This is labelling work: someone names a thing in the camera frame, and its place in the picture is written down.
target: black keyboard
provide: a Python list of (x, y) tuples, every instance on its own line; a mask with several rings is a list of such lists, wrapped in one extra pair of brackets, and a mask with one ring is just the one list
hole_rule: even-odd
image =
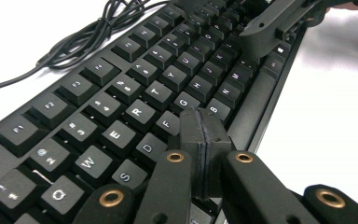
[[(250, 10), (211, 0), (186, 20), (169, 3), (1, 120), (0, 223), (70, 223), (97, 188), (139, 187), (185, 109), (214, 112), (255, 152), (304, 30), (246, 59)], [(223, 223), (220, 206), (194, 200), (190, 223)]]

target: keyboard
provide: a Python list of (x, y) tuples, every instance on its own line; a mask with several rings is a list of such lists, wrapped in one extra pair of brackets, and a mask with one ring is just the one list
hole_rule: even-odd
[[(187, 20), (169, 3), (1, 120), (0, 223), (70, 223), (97, 188), (137, 188), (185, 109), (214, 112), (256, 151), (304, 30), (243, 58), (250, 10), (212, 0)], [(223, 223), (220, 207), (194, 200), (191, 223)]]

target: keyboard cable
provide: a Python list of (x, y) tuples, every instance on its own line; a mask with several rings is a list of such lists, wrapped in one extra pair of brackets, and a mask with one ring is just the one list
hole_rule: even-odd
[(62, 70), (80, 63), (111, 35), (136, 23), (147, 10), (169, 3), (169, 1), (162, 1), (146, 6), (145, 4), (150, 1), (109, 0), (103, 9), (101, 18), (59, 41), (48, 54), (36, 63), (35, 68), (19, 77), (1, 82), (0, 89), (26, 79), (44, 67)]

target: white surface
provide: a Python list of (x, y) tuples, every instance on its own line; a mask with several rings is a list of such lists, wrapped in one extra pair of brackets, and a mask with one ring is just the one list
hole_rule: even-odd
[[(102, 15), (105, 0), (0, 1), (0, 82)], [(0, 119), (60, 75), (0, 90)], [(358, 202), (358, 14), (332, 11), (307, 34), (258, 155), (289, 189), (343, 190)]]

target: function key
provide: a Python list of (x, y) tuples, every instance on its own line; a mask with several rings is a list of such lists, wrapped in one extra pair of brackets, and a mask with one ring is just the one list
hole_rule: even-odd
[(0, 143), (15, 156), (21, 157), (36, 145), (47, 132), (18, 115), (0, 128)]
[(52, 92), (41, 96), (32, 106), (31, 114), (39, 119), (42, 124), (54, 129), (64, 119), (68, 118), (75, 108), (68, 105)]
[(47, 187), (47, 182), (25, 167), (14, 169), (0, 180), (0, 209), (17, 219), (37, 201)]
[(99, 88), (76, 74), (67, 78), (58, 88), (58, 93), (75, 105), (83, 105)]
[(127, 62), (133, 63), (145, 52), (145, 49), (134, 40), (131, 40), (128, 37), (123, 37), (118, 40), (112, 51)]
[(120, 69), (108, 63), (103, 58), (96, 58), (86, 64), (81, 74), (97, 83), (97, 85), (104, 86), (120, 72)]

